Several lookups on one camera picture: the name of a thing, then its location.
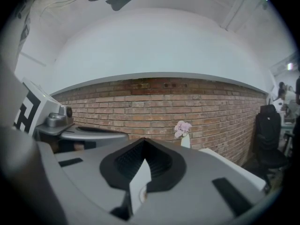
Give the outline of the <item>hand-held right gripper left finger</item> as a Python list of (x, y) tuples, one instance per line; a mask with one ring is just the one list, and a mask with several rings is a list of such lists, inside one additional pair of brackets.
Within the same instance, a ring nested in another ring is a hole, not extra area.
[(54, 155), (49, 144), (38, 142), (47, 178), (69, 225), (143, 225), (143, 217), (121, 220), (109, 212), (122, 204), (125, 192), (111, 188), (100, 173), (105, 156), (130, 144), (119, 142), (90, 150)]

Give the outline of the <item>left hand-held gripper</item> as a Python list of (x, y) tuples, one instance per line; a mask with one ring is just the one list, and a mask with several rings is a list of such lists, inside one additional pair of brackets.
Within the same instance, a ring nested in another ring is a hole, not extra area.
[(124, 132), (74, 125), (71, 107), (62, 105), (27, 78), (23, 78), (22, 84), (28, 93), (13, 126), (36, 140), (41, 140), (43, 135), (60, 135), (61, 140), (84, 148), (103, 147), (129, 140), (129, 135)]

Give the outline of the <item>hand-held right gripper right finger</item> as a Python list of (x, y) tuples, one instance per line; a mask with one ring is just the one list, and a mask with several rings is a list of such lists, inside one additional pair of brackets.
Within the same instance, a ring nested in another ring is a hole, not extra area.
[(171, 190), (148, 194), (131, 223), (134, 225), (221, 225), (234, 219), (212, 181), (225, 177), (252, 204), (264, 198), (251, 181), (216, 157), (160, 141), (185, 159), (187, 168)]

